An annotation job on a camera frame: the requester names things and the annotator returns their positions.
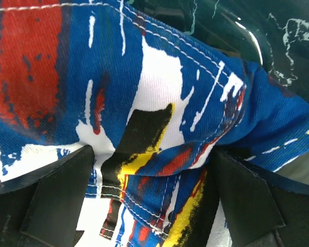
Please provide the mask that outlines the blue white patterned trousers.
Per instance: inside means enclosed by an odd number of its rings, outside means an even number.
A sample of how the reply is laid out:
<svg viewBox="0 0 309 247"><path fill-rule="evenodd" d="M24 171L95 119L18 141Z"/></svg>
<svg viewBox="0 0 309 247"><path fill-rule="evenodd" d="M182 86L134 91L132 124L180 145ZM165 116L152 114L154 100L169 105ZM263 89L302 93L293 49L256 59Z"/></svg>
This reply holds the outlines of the blue white patterned trousers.
<svg viewBox="0 0 309 247"><path fill-rule="evenodd" d="M233 246L210 154L239 156L183 141L180 61L146 66L126 2L0 1L0 182L91 146L73 246Z"/></svg>

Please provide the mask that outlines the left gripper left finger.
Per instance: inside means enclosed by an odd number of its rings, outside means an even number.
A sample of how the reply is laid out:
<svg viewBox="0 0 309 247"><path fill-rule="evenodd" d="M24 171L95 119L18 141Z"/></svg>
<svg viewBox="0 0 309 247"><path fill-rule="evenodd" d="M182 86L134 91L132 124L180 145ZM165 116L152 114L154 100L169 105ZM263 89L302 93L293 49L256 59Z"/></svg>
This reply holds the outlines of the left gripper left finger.
<svg viewBox="0 0 309 247"><path fill-rule="evenodd" d="M85 146L0 182L0 246L73 246L93 161Z"/></svg>

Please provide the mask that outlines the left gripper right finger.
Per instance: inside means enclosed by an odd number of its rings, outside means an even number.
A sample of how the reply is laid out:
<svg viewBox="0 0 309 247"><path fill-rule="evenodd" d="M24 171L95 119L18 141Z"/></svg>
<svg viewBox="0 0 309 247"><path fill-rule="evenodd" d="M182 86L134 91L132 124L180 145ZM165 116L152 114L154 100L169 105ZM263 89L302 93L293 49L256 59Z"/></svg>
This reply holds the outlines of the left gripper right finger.
<svg viewBox="0 0 309 247"><path fill-rule="evenodd" d="M210 156L233 246L309 246L309 185L221 148Z"/></svg>

